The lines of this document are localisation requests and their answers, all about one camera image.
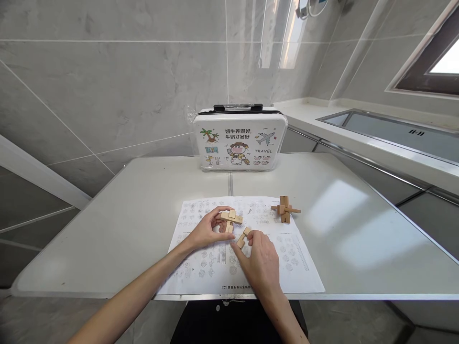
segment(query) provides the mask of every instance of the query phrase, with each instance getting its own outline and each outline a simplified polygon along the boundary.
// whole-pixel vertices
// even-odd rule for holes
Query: window frame
[[[437,62],[459,40],[459,7],[432,37],[418,59],[409,67],[395,90],[459,96],[459,74],[431,73]]]

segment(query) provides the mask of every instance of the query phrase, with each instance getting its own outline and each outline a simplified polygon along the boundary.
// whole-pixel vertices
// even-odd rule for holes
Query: paper sheet
[[[281,223],[271,205],[274,197],[214,197],[185,201],[175,226],[169,251],[184,240],[202,217],[218,205],[228,205],[243,216],[242,225],[234,224],[237,241],[245,227],[259,229],[274,243],[280,264],[280,284],[284,293],[325,292],[316,266],[307,250],[295,221]],[[251,247],[242,251],[249,257]],[[158,294],[251,294],[247,281],[229,241],[217,242],[193,252],[186,258],[158,291]]]

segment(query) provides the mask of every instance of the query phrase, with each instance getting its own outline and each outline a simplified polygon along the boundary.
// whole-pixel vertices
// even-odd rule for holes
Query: white table
[[[459,300],[459,265],[330,154],[271,172],[201,172],[191,157],[135,159],[27,266],[13,295],[107,298],[166,253],[183,200],[286,194],[323,294],[290,299]],[[161,300],[253,298],[160,295]]]

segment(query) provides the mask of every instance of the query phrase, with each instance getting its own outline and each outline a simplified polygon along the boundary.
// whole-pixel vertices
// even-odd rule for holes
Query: airplane illustration
[[[271,138],[272,135],[274,135],[275,133],[271,133],[271,134],[263,134],[263,133],[259,133],[261,136],[263,136],[263,138],[261,140],[257,140],[257,142],[259,144],[261,144],[263,141],[266,141],[266,145],[269,146],[269,139]]]

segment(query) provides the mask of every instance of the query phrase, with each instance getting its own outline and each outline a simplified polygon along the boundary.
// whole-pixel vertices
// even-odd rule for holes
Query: black pants
[[[290,301],[290,306],[308,337],[299,302]],[[222,300],[190,301],[171,340],[171,344],[281,342],[258,300],[229,301],[227,306]]]

